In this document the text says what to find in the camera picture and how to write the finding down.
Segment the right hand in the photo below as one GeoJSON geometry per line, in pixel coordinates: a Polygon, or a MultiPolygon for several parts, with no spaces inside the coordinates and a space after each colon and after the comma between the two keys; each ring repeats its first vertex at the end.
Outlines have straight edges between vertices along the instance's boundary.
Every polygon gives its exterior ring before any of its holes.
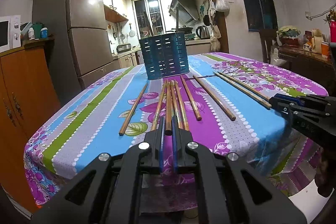
{"type": "Polygon", "coordinates": [[[335,152],[331,149],[321,149],[314,181],[319,195],[325,198],[335,190],[335,152]]]}

